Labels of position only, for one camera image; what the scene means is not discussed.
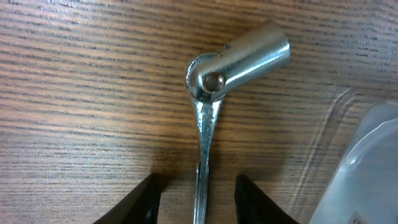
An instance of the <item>transparent plastic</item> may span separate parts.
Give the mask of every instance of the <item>transparent plastic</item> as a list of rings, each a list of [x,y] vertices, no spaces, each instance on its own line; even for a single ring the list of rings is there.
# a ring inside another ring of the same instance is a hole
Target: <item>transparent plastic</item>
[[[398,104],[368,110],[311,224],[398,222]]]

